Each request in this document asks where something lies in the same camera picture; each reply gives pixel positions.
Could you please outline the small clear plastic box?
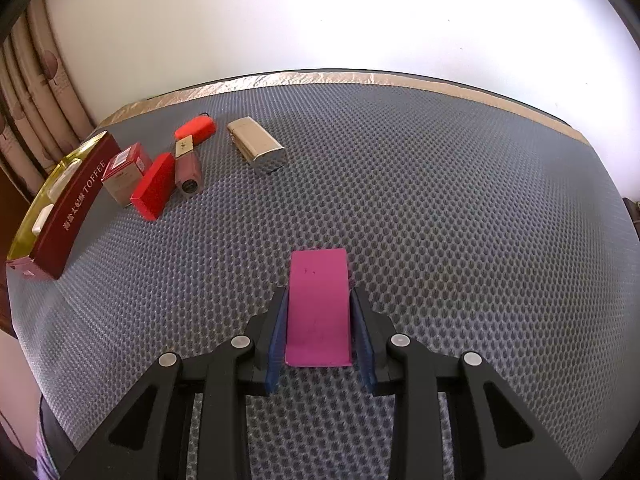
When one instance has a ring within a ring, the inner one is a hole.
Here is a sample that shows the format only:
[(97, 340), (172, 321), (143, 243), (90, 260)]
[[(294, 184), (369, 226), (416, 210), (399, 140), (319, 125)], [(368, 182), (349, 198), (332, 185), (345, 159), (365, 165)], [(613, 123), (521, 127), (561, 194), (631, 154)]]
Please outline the small clear plastic box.
[(73, 179), (73, 176), (76, 174), (81, 164), (81, 159), (74, 158), (62, 171), (62, 174), (60, 174), (58, 178), (53, 182), (48, 191), (49, 200), (52, 203), (55, 203), (64, 192), (66, 186), (70, 183), (70, 180)]

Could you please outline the pink rectangular box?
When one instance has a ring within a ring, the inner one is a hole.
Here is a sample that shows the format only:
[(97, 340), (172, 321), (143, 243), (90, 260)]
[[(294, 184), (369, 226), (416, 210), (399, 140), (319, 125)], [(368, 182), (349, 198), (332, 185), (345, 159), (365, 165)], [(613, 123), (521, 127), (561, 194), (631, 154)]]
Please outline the pink rectangular box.
[(345, 249), (292, 253), (285, 362), (314, 368), (352, 364)]

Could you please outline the beige patterned curtain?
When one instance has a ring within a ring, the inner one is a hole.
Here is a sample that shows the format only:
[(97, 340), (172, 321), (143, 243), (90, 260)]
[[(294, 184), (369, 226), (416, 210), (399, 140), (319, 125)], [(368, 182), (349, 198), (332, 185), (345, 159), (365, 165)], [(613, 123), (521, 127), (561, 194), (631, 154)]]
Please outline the beige patterned curtain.
[(93, 129), (58, 50), (46, 0), (30, 0), (1, 38), (1, 165), (34, 196)]

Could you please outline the red rounded pouch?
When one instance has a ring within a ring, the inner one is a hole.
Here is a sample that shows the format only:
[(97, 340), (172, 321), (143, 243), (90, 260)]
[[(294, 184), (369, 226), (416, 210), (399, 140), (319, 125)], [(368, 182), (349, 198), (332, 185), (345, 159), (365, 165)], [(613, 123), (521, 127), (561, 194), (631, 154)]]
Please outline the red rounded pouch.
[(209, 114), (201, 114), (193, 117), (174, 132), (176, 141), (190, 136), (193, 144), (198, 145), (210, 138), (217, 131), (216, 122)]

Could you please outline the grey honeycomb mesh mat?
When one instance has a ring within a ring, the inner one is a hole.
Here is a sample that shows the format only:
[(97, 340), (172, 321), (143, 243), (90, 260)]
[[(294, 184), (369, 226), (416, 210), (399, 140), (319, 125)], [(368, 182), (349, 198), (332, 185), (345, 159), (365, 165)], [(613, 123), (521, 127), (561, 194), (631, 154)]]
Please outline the grey honeycomb mesh mat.
[[(151, 155), (209, 114), (204, 188), (154, 222), (101, 193), (63, 275), (8, 275), (14, 330), (81, 446), (164, 351), (239, 333), (292, 252), (343, 248), (376, 310), (437, 353), (488, 359), (580, 475), (639, 421), (639, 239), (594, 149), (506, 110), (368, 84), (247, 89), (111, 125)], [(227, 129), (251, 117), (288, 162), (258, 174)]]

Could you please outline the red and beige square box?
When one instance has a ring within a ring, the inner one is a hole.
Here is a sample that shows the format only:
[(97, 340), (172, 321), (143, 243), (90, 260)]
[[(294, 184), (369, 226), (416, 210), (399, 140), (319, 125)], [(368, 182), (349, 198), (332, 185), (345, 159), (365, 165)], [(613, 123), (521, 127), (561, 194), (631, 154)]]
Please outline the red and beige square box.
[(119, 206), (128, 207), (131, 194), (151, 165), (150, 156), (142, 144), (136, 142), (108, 162), (102, 184)]

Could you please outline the purple cloth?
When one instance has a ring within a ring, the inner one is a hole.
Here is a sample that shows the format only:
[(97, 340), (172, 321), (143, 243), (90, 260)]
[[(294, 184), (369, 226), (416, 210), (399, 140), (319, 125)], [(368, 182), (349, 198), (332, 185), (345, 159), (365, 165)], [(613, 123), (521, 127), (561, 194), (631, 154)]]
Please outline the purple cloth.
[(36, 476), (38, 480), (58, 480), (60, 473), (40, 429), (36, 433)]

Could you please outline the gold metallic case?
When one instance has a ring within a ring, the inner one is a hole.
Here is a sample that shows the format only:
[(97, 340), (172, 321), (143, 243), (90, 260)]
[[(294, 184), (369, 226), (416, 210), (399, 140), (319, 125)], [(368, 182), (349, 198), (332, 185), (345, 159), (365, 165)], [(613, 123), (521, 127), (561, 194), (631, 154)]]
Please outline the gold metallic case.
[(227, 129), (235, 147), (258, 174), (271, 174), (288, 162), (284, 146), (254, 118), (235, 119)]

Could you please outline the lip gloss tube gold cap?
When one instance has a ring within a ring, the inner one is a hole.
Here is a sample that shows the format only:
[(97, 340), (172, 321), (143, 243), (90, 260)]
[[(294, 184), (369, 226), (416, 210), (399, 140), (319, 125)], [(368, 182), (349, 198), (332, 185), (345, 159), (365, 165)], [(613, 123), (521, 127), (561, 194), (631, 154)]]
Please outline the lip gloss tube gold cap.
[(194, 150), (193, 136), (185, 136), (176, 142), (175, 185), (184, 196), (192, 196), (201, 191), (201, 163)]

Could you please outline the red rectangular box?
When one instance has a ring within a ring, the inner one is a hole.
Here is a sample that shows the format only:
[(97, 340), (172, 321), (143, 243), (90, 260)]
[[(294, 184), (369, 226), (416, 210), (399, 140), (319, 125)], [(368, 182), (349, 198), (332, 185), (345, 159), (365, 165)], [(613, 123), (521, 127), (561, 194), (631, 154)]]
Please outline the red rectangular box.
[(174, 188), (175, 157), (171, 153), (162, 153), (154, 159), (130, 200), (144, 220), (155, 221), (160, 218)]

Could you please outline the dark red toffee box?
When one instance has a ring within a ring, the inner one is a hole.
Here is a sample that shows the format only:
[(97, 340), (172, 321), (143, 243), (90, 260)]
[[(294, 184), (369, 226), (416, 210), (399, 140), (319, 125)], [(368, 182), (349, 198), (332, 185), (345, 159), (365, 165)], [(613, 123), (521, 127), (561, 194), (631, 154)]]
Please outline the dark red toffee box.
[[(61, 159), (38, 191), (14, 236), (6, 256), (10, 269), (26, 278), (60, 278), (82, 222), (101, 191), (105, 167), (119, 152), (114, 136), (102, 130)], [(82, 164), (58, 200), (52, 203), (49, 188), (74, 158), (81, 159)], [(42, 232), (35, 236), (32, 224), (47, 204), (54, 207)]]

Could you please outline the white power adapter plug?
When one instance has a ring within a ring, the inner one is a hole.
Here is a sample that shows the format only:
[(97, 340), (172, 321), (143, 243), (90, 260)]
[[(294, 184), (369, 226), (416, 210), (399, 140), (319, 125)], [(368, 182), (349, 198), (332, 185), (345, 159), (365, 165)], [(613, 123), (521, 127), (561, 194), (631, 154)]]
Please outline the white power adapter plug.
[(47, 206), (44, 206), (39, 211), (39, 214), (36, 220), (32, 224), (32, 234), (34, 234), (35, 236), (38, 236), (42, 232), (42, 229), (46, 224), (53, 207), (54, 207), (53, 204), (47, 204)]

